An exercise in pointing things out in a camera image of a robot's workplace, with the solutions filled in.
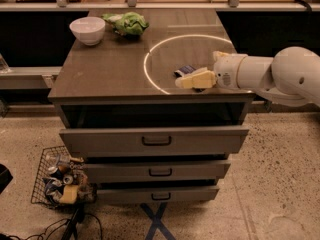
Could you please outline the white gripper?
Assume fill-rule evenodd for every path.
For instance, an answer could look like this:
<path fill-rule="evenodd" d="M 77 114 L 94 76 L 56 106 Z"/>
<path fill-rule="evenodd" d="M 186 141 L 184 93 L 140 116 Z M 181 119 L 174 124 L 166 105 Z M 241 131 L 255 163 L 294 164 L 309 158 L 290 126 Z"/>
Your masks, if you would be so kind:
<path fill-rule="evenodd" d="M 217 84 L 221 88 L 238 88 L 237 76 L 242 61 L 247 54 L 213 52 L 213 71 L 202 71 L 188 74 L 175 80 L 177 87 L 182 89 L 207 89 Z"/>

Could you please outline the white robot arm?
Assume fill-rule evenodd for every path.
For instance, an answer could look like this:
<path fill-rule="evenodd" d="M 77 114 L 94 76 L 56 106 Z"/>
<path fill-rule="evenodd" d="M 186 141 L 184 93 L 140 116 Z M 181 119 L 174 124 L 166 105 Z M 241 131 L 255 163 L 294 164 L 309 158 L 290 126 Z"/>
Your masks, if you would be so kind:
<path fill-rule="evenodd" d="M 274 57 L 213 52 L 213 69 L 203 67 L 175 80 L 181 89 L 214 86 L 248 90 L 281 105 L 320 106 L 320 56 L 303 47 L 288 47 Z"/>

